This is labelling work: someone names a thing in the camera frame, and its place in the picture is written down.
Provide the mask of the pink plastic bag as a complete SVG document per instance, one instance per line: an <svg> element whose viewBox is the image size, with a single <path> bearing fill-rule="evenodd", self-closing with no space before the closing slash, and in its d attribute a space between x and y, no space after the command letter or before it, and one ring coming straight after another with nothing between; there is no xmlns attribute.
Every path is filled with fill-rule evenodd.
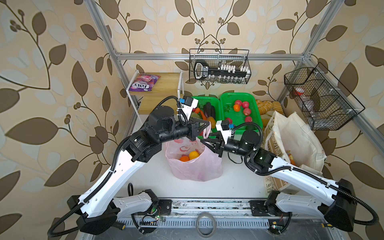
<svg viewBox="0 0 384 240"><path fill-rule="evenodd" d="M184 137L163 144L166 160L173 175L180 180L206 182L223 174L222 158L213 153L200 139L191 141ZM188 162L181 162L182 156L197 151L200 156Z"/></svg>

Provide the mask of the cream canvas tote bag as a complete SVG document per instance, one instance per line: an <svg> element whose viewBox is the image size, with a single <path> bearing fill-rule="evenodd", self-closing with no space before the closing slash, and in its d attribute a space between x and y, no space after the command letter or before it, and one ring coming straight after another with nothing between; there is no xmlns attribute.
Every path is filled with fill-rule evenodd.
<svg viewBox="0 0 384 240"><path fill-rule="evenodd" d="M290 151L297 166L316 176L322 176L327 158L323 147L297 113L288 117L274 112L264 129L262 148L290 163L286 151Z"/></svg>

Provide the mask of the purple Fox's candy bag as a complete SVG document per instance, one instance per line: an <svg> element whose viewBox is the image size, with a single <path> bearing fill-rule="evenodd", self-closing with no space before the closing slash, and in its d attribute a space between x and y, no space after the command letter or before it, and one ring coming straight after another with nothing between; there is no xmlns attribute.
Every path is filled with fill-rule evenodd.
<svg viewBox="0 0 384 240"><path fill-rule="evenodd" d="M153 74L139 74L129 87L130 92L151 92L161 77Z"/></svg>

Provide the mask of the orange Fox's candy bag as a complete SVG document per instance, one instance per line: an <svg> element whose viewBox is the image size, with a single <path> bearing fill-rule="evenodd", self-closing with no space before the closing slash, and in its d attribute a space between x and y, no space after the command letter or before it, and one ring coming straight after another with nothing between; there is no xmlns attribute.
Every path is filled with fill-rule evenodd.
<svg viewBox="0 0 384 240"><path fill-rule="evenodd" d="M287 153L287 156L288 156L288 158L290 160L290 164L294 165L294 166L297 166L296 162L294 161L294 157L293 157L292 153L290 151L286 151L286 153Z"/></svg>

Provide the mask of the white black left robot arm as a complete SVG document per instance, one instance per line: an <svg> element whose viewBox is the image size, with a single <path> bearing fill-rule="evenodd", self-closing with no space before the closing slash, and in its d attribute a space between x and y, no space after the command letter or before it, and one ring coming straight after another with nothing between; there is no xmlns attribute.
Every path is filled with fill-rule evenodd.
<svg viewBox="0 0 384 240"><path fill-rule="evenodd" d="M197 106L198 100L192 97L163 99L142 127L119 143L113 162L102 177L84 194L68 200L70 211L52 224L48 237L75 231L99 235L111 227L123 229L120 218L153 206L158 199L151 190L136 196L115 196L138 169L162 150L163 143L182 138L194 141L209 127L209 121L191 118Z"/></svg>

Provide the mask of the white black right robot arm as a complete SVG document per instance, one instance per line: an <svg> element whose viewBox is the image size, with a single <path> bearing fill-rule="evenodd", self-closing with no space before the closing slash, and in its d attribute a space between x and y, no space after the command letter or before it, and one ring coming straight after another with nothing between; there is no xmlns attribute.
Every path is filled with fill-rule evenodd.
<svg viewBox="0 0 384 240"><path fill-rule="evenodd" d="M258 124L251 123L252 129L246 130L240 140L233 139L236 131L246 125L234 126L228 121L219 121L217 132L201 142L219 156L227 152L243 157L246 167L258 176L283 180L308 193L307 196L293 197L274 191L266 201L268 209L320 216L345 232L352 232L355 224L374 226L379 223L376 211L356 197L349 181L336 182L319 177L263 149L264 134Z"/></svg>

